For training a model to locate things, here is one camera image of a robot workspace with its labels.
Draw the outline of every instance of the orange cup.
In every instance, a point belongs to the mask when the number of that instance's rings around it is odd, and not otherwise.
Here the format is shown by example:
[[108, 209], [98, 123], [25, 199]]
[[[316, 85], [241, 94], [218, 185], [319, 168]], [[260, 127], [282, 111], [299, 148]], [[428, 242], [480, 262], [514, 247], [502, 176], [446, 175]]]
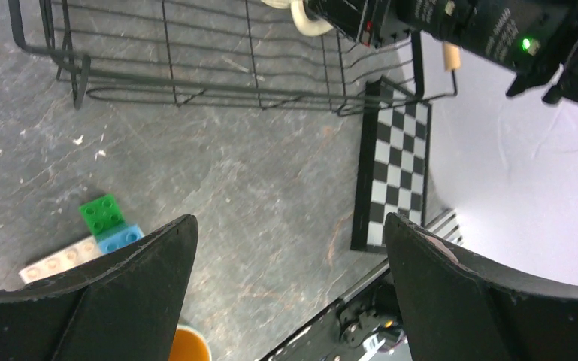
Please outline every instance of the orange cup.
[[211, 350], [200, 332], [189, 326], [178, 325], [169, 361], [211, 361]]

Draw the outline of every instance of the toy block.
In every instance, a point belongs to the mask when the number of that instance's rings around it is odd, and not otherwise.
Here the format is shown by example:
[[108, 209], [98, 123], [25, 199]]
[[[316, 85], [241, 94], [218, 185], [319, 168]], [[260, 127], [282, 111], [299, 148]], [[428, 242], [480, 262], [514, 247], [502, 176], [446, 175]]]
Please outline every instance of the toy block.
[[98, 246], [103, 253], [111, 253], [121, 247], [125, 247], [127, 244], [136, 242], [144, 236], [143, 231], [135, 224], [119, 226], [98, 237]]
[[95, 237], [125, 224], [123, 213], [111, 194], [81, 205], [78, 210]]
[[63, 248], [62, 250], [33, 263], [19, 272], [26, 284], [57, 275], [92, 259], [102, 256], [101, 248], [93, 236]]

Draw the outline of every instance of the black camera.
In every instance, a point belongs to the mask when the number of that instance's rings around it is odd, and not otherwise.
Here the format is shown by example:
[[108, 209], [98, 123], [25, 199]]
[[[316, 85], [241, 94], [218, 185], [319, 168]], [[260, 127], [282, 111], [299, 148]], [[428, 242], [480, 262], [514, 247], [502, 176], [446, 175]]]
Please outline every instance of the black camera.
[[427, 32], [517, 74], [507, 96], [558, 83], [543, 101], [578, 102], [578, 1], [308, 0], [310, 12], [371, 47]]

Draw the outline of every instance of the black wire rack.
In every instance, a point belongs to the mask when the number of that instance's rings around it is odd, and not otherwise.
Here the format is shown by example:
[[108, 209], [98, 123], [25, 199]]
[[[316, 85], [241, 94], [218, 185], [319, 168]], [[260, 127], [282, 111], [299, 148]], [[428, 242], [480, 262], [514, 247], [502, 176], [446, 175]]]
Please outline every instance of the black wire rack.
[[[288, 11], [259, 0], [39, 0], [45, 44], [38, 46], [26, 41], [19, 0], [8, 2], [15, 42], [53, 59], [76, 108], [87, 95], [347, 115], [407, 105], [424, 93], [418, 33], [372, 50], [334, 31], [302, 36]], [[362, 93], [384, 75], [403, 79], [398, 85], [411, 97]]]

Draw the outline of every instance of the checkerboard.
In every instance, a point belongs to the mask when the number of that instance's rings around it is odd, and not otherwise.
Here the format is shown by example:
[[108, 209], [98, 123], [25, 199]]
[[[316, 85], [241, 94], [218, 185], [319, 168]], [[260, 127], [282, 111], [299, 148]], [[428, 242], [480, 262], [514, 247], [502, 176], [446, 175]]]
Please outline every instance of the checkerboard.
[[[412, 96], [384, 79], [369, 84], [369, 93], [394, 99]], [[425, 225], [431, 106], [421, 102], [375, 113], [367, 112], [363, 120], [351, 248], [383, 252], [388, 213]]]

